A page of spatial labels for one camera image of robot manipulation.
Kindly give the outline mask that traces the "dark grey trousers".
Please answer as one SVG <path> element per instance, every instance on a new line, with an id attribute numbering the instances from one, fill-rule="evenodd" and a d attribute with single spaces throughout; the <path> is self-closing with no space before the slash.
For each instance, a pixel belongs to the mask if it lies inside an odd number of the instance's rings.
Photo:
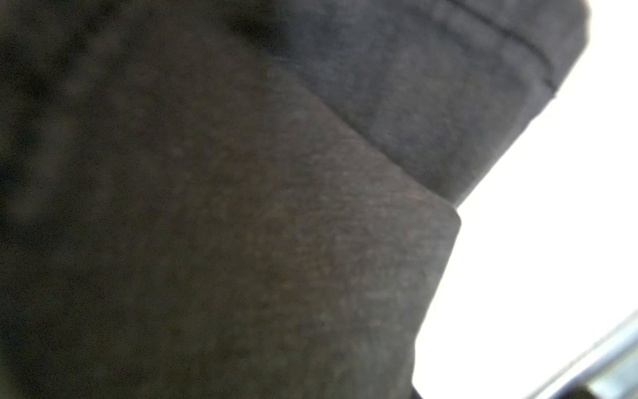
<path id="1" fill-rule="evenodd" d="M 414 398 L 458 207 L 583 1 L 4 1 L 19 398 Z"/>

